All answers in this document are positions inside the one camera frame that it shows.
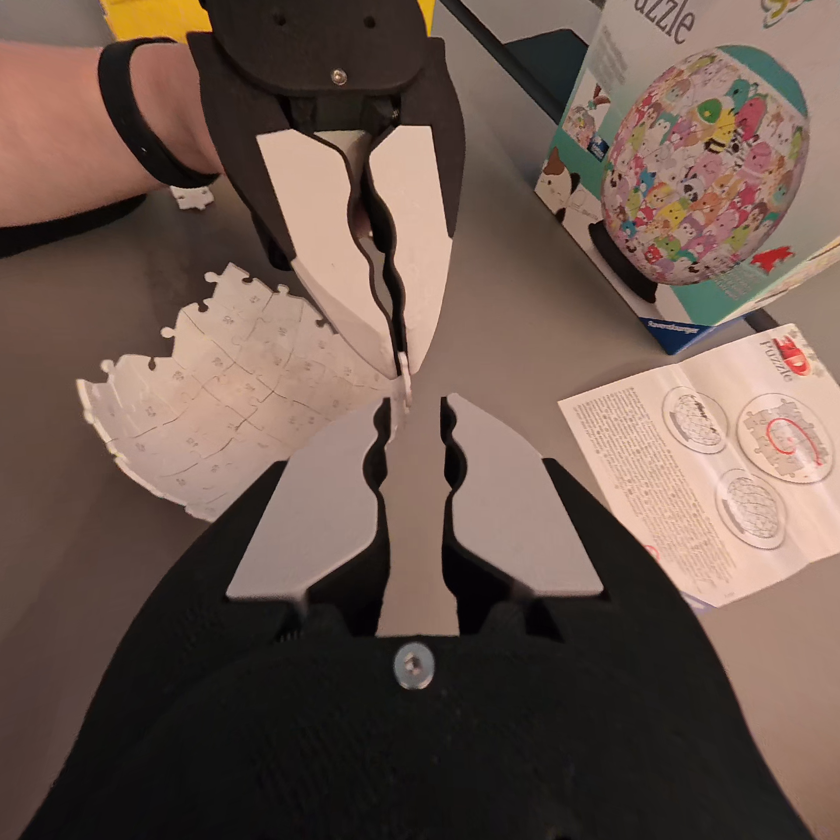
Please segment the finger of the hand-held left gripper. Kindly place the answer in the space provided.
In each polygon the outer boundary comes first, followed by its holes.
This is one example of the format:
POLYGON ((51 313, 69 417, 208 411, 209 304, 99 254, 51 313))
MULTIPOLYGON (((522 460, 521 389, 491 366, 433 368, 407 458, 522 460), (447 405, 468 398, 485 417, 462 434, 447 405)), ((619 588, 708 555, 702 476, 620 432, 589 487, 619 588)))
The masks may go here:
POLYGON ((373 291, 373 265, 354 232, 371 135, 278 130, 258 134, 256 142, 294 251, 291 267, 347 344, 384 377, 397 377, 389 319, 373 291))
POLYGON ((418 370, 437 329, 453 244, 431 128, 397 126, 374 147, 368 172, 392 236, 387 265, 402 288, 393 312, 408 368, 418 370))

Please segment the person's left hand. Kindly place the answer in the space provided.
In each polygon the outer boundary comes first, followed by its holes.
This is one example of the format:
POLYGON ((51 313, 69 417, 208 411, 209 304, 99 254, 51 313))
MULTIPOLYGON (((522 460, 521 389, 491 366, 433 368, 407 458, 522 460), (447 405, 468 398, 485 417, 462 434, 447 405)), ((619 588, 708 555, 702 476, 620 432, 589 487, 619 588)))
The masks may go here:
POLYGON ((221 175, 204 117, 200 80, 191 51, 180 43, 137 47, 130 60, 133 94, 154 135, 185 167, 221 175))

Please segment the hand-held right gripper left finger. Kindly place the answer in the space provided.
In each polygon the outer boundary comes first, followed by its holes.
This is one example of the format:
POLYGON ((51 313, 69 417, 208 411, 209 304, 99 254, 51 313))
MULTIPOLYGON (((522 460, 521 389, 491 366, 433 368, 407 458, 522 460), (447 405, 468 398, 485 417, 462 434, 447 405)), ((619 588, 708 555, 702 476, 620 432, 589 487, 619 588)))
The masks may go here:
POLYGON ((299 616, 334 607, 374 636, 391 572, 382 495, 392 401, 368 403, 288 460, 226 590, 232 602, 284 602, 299 616))

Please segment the colourful puzzle box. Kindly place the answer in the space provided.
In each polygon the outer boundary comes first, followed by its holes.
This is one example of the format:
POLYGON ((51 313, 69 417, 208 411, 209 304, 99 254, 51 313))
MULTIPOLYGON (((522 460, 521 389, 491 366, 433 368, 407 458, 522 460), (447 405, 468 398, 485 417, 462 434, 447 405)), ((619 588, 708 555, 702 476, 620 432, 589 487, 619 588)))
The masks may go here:
POLYGON ((839 2, 605 2, 534 192, 667 354, 838 261, 839 2))

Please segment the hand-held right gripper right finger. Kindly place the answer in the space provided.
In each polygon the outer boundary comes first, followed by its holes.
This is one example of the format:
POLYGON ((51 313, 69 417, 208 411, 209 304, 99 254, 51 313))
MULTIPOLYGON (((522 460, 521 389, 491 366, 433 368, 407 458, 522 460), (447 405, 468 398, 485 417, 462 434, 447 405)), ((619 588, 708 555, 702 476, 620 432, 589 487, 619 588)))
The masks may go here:
POLYGON ((451 393, 440 402, 444 477, 442 569, 458 632, 476 635, 497 604, 601 595, 604 585, 540 452, 451 393))

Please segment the yellow plastic bin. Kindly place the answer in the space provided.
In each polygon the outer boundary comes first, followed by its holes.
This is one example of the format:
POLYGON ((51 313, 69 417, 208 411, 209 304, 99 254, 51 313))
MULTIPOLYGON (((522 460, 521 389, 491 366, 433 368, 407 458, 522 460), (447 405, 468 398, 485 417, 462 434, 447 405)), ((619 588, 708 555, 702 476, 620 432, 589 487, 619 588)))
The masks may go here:
MULTIPOLYGON (((269 2, 271 12, 339 11, 374 12, 397 2, 269 2)), ((100 2, 106 23, 115 39, 169 38, 182 45, 193 31, 212 29, 212 18, 197 1, 105 1, 100 2)))

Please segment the person's left forearm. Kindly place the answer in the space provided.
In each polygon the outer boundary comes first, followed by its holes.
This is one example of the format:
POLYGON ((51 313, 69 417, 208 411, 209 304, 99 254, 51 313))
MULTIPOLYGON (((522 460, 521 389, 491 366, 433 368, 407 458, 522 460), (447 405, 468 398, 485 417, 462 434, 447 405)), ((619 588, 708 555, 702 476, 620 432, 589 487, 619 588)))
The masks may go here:
POLYGON ((73 216, 160 187, 104 107, 101 52, 2 41, 2 227, 73 216))

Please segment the partly built puzzle ball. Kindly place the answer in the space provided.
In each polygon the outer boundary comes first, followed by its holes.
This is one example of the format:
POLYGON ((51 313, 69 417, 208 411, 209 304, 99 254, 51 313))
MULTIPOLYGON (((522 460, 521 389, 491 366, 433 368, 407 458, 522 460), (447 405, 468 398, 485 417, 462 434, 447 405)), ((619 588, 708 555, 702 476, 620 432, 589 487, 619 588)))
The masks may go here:
POLYGON ((181 309, 171 354, 105 360, 77 380, 83 416, 152 495, 214 522, 271 465, 332 421, 396 393, 302 297, 234 263, 181 309))

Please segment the white instruction leaflet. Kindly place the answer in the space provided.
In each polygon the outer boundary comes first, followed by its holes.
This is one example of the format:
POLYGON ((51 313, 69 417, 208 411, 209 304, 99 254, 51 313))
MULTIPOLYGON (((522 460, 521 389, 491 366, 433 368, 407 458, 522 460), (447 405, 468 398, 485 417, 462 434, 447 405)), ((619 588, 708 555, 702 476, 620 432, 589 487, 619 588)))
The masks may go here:
POLYGON ((559 402, 616 519, 692 609, 839 551, 839 389, 793 323, 559 402))

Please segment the black wrist rest pad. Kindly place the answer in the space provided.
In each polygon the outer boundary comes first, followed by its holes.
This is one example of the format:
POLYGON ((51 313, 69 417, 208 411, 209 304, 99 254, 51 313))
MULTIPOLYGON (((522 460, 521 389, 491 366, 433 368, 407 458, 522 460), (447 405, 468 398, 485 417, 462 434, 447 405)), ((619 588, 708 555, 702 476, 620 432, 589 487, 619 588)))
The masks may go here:
POLYGON ((31 249, 106 227, 136 211, 146 198, 147 195, 138 195, 68 217, 1 227, 1 258, 16 256, 31 249))

